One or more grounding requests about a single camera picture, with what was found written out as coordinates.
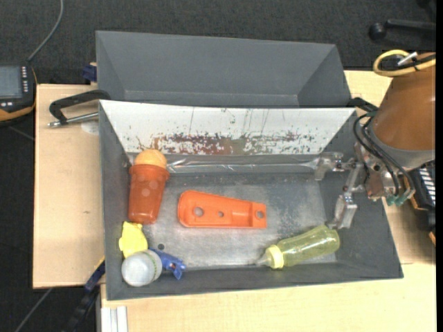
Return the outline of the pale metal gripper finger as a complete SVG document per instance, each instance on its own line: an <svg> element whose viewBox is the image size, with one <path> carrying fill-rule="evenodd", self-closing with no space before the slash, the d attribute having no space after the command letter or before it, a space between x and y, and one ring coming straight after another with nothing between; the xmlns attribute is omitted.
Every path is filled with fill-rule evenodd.
<svg viewBox="0 0 443 332"><path fill-rule="evenodd" d="M357 209L353 193L339 194L334 207L334 218L327 222L327 227L335 230L349 229Z"/></svg>
<svg viewBox="0 0 443 332"><path fill-rule="evenodd" d="M321 181L327 172L344 172L350 170L353 163L353 157L346 159L341 152L324 152L320 155L316 163L314 179Z"/></svg>

